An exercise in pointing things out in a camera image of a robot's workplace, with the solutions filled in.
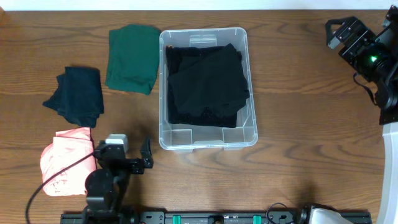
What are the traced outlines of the pink cloth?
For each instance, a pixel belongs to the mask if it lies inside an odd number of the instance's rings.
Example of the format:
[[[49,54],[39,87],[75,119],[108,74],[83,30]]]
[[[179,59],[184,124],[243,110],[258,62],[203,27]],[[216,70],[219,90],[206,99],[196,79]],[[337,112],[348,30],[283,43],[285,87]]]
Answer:
[[[48,180],[43,191],[53,197],[84,195],[85,180],[96,170],[93,156],[72,168],[52,177],[60,170],[72,165],[94,151],[90,128],[77,128],[57,131],[53,141],[42,152],[40,169],[42,180]]]

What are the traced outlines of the green cloth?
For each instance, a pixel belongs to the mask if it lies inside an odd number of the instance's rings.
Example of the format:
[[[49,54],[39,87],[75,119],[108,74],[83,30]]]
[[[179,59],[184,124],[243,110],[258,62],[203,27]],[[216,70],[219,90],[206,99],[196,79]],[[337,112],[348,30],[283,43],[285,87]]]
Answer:
[[[110,30],[105,85],[150,95],[159,68],[159,37],[159,29],[140,24]]]

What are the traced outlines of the clear plastic storage bin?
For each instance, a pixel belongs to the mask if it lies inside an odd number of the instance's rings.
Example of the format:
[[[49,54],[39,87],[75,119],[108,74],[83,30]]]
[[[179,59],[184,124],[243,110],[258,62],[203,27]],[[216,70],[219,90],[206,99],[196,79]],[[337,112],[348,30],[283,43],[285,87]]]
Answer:
[[[242,27],[212,29],[165,30],[159,37],[159,144],[165,150],[191,152],[194,149],[223,148],[239,150],[255,145],[258,140],[256,111],[251,81],[248,35]],[[195,126],[172,124],[169,121],[167,47],[220,47],[232,44],[242,53],[244,77],[248,82],[249,98],[237,112],[237,126]]]

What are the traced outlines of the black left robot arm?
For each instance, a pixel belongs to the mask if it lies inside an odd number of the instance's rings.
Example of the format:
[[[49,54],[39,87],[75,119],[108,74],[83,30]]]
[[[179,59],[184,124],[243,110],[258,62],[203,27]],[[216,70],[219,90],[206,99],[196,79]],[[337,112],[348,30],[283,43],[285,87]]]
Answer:
[[[154,161],[150,138],[145,138],[140,148],[141,157],[128,159],[127,136],[111,134],[94,149],[94,158],[100,168],[85,180],[87,206],[82,223],[139,223],[139,215],[131,206],[123,205],[130,177],[142,175],[153,168]]]

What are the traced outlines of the dark navy cloth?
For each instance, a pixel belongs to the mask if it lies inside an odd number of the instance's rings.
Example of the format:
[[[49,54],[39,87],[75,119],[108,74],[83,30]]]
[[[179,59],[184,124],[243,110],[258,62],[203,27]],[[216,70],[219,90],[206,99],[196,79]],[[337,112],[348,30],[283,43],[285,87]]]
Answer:
[[[100,71],[93,67],[65,67],[58,87],[42,105],[80,127],[95,128],[104,113]]]

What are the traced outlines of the black sparkly towel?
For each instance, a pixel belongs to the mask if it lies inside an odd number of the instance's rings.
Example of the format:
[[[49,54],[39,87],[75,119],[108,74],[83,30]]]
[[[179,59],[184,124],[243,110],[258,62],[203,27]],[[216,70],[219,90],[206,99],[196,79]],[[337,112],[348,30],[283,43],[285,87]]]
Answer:
[[[209,54],[221,50],[223,46],[195,48],[195,47],[172,47],[166,46],[166,59],[169,76],[178,73],[185,67],[198,62]],[[174,102],[174,93],[171,85],[167,84],[167,109],[168,122],[172,124],[189,124],[195,126],[216,126],[225,128],[235,128],[237,123],[237,113],[231,116],[217,116],[209,108],[205,108],[200,116],[191,114],[181,114],[177,111]]]

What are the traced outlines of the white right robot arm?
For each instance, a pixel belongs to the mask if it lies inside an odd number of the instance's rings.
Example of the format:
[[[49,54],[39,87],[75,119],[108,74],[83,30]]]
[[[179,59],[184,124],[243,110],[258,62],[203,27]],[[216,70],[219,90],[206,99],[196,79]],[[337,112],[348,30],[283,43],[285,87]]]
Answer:
[[[391,6],[375,34],[357,17],[330,19],[325,24],[326,44],[334,49],[343,44],[339,55],[377,91],[366,89],[379,107],[385,148],[382,198],[377,223],[397,223],[397,6]]]

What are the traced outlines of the black cloth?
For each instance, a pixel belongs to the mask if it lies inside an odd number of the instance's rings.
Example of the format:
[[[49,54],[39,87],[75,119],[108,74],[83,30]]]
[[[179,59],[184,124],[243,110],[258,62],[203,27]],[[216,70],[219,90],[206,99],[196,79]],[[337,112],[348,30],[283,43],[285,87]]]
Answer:
[[[236,114],[249,98],[242,55],[232,44],[209,48],[174,48],[177,66],[168,83],[180,114],[216,116]]]

